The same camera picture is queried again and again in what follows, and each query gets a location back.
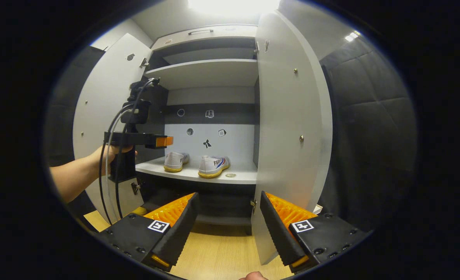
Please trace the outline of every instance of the ceiling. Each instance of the ceiling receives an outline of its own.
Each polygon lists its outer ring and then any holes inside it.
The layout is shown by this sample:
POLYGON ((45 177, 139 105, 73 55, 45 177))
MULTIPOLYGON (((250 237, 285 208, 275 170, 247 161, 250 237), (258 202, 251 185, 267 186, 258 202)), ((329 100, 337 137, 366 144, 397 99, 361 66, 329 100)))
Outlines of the ceiling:
POLYGON ((164 0, 132 17, 140 28, 152 39, 205 25, 231 23, 257 25, 259 14, 222 16, 198 12, 188 8, 187 0, 164 0))

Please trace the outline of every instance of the white cabinet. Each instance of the white cabinet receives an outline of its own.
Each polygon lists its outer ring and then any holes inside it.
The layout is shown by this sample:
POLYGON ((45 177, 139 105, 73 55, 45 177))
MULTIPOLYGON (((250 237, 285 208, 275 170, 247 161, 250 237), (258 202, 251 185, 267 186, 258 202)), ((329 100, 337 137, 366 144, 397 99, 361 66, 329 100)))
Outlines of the white cabinet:
POLYGON ((254 38, 257 26, 255 25, 216 25, 193 30, 185 30, 169 34, 157 39, 152 50, 160 50, 169 46, 206 39, 221 38, 254 38))

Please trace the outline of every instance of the screw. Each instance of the screw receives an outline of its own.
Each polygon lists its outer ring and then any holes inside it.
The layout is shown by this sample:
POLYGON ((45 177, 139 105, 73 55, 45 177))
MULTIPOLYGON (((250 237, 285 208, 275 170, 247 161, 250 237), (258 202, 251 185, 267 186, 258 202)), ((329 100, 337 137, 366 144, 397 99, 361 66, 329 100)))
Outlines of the screw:
POLYGON ((323 253, 323 252, 325 252, 325 250, 322 249, 322 248, 316 248, 316 249, 313 251, 313 253, 314 253, 315 255, 319 255, 319 254, 321 254, 321 253, 323 253))

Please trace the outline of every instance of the white sneaker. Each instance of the white sneaker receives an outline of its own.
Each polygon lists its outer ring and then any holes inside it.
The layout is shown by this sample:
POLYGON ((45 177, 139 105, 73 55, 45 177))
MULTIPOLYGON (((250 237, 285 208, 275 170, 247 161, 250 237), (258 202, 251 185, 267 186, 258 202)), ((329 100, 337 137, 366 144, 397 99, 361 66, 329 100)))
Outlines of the white sneaker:
POLYGON ((227 156, 203 156, 198 174, 203 178, 214 178, 229 167, 230 160, 227 156))
POLYGON ((168 172, 182 171, 182 165, 189 162, 189 154, 186 152, 169 152, 164 160, 164 170, 168 172))

